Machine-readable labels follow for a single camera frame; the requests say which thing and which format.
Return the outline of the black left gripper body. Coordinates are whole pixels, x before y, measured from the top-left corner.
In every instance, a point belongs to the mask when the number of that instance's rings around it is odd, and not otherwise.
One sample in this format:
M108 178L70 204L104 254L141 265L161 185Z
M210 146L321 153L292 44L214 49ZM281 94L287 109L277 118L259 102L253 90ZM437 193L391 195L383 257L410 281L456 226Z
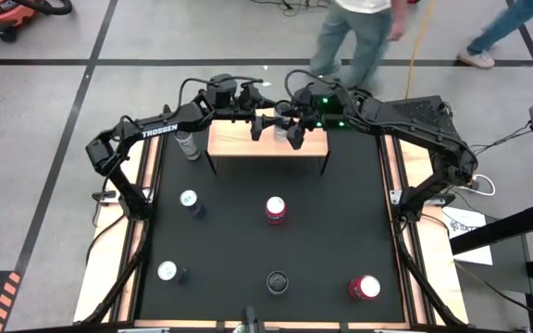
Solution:
M235 97L238 89L238 80L244 83L253 83L254 79L244 76L219 74L212 77L206 85L206 98L216 111L214 120L250 121L254 118L252 109L243 109Z

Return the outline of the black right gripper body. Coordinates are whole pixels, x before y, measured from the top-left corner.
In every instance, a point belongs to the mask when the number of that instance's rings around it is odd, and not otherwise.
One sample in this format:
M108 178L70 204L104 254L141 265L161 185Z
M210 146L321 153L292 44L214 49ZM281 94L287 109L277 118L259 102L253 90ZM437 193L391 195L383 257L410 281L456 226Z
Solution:
M354 114L351 95L339 84L310 85L310 127L322 130L343 129Z

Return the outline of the red lettered soda can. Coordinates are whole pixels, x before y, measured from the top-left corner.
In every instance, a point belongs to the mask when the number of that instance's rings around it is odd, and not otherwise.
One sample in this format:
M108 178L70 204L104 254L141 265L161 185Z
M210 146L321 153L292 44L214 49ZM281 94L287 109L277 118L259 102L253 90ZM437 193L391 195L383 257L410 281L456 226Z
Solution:
M267 221L271 225L280 225L286 217L286 204L278 196L270 197L265 205Z

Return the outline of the teal can silver lid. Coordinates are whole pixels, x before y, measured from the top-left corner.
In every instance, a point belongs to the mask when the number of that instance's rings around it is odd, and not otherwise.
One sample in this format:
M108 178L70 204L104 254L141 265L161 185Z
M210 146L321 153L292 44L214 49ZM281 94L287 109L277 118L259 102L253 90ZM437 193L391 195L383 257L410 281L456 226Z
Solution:
M205 215L205 206L200 201L197 193L186 190L180 195L180 204L185 207L194 218L202 218Z

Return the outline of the dark blue can silver lid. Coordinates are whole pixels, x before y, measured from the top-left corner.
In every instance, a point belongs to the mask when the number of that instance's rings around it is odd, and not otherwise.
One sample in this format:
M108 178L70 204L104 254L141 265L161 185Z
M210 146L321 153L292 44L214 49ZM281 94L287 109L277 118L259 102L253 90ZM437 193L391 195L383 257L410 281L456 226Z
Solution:
M188 271L173 261L164 261L157 268L157 275L161 280L182 284L187 281Z

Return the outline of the wooden shelf black legs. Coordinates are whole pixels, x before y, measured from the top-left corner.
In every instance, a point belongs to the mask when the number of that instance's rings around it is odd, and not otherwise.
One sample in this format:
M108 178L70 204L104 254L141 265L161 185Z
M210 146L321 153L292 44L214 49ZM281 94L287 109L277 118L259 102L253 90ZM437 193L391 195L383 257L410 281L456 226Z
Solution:
M331 151L328 137L324 130L314 129L304 135L301 149L293 150L289 143L275 132L275 127L262 131L260 139L251 139L251 125L243 121L229 122L214 120L208 131L205 158L214 175L220 158L251 158L258 161L291 161L292 159L312 158L319 163L323 174Z

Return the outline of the person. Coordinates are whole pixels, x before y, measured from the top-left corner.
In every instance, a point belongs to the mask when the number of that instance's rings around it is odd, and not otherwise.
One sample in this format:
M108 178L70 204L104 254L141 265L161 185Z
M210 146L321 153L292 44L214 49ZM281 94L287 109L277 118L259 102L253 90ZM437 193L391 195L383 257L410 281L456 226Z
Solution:
M456 59L475 68L493 68L495 61L490 56L490 48L530 19L533 19L533 0L514 0L457 55Z
M355 36L353 60L342 80L348 88L369 90L387 50L394 17L408 16L408 0L330 0L328 14L316 38L310 71L330 76L340 69L337 53L349 32Z

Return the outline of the black perforated computer case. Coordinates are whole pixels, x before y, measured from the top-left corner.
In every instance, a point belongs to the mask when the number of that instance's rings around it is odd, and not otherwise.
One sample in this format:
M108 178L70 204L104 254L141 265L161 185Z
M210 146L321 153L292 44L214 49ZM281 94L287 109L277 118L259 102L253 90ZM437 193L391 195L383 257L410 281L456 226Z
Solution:
M411 123L432 130L455 133L451 106L438 95L390 102L391 108Z

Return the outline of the person's hand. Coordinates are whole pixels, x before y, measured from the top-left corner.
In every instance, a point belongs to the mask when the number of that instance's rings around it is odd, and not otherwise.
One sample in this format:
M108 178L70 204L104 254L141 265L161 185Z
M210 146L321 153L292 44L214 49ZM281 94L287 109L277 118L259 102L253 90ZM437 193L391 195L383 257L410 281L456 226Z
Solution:
M388 40L392 42L399 41L406 31L406 17L394 17L390 25Z

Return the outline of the grey power brick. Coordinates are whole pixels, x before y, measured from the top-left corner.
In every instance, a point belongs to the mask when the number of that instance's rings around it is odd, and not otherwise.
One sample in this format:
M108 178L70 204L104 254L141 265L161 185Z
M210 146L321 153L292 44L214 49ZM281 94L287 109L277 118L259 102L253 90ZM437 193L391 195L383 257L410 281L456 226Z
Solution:
M92 194L92 198L100 205L116 204L118 197L116 191L98 191Z

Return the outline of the white printed paper sheet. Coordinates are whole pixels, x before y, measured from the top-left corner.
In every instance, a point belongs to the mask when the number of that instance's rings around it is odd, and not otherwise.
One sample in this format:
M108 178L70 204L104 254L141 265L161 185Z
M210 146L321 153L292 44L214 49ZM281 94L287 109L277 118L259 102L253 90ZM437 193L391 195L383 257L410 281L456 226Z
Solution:
M453 207L443 207L443 220L448 225L449 237L453 239L476 228L487 225L486 217L480 213ZM493 265L489 246L484 246L465 253L455 254L454 259L471 264Z

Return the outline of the black metal beam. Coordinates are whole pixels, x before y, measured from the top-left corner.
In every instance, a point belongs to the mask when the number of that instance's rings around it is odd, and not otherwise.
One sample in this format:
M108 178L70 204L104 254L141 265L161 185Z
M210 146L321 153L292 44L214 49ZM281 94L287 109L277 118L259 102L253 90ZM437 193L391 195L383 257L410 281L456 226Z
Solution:
M451 239L452 253L472 251L531 230L533 230L533 206Z

